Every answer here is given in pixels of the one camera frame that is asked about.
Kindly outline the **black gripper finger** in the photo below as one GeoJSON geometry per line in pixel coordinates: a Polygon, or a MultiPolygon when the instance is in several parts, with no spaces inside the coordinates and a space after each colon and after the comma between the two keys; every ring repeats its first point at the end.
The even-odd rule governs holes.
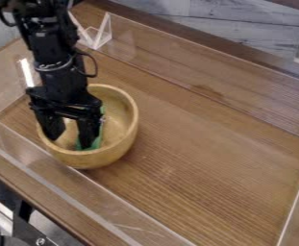
{"type": "Polygon", "coordinates": [[[47,138],[58,140],[66,131],[63,118],[47,111],[38,111],[37,118],[47,138]]]}
{"type": "Polygon", "coordinates": [[[79,136],[78,150],[94,150],[101,146],[102,140],[102,115],[91,115],[78,120],[79,136]]]}

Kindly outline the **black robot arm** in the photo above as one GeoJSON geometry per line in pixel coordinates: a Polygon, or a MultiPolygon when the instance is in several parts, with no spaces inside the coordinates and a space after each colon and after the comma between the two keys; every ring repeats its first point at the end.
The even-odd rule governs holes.
{"type": "Polygon", "coordinates": [[[91,148],[101,136],[103,102],[87,90],[87,80],[98,74],[85,71],[89,54],[77,46],[79,30],[66,0],[0,0],[0,21],[18,28],[33,52],[42,84],[26,94],[46,137],[59,139],[65,120],[73,119],[79,148],[91,148]]]}

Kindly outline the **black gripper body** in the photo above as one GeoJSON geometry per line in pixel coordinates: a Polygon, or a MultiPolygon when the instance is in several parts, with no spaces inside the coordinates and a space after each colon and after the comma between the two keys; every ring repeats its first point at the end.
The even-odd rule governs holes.
{"type": "Polygon", "coordinates": [[[42,84],[26,90],[39,123],[62,123],[65,118],[99,123],[102,100],[90,94],[83,59],[67,62],[35,62],[42,84]]]}

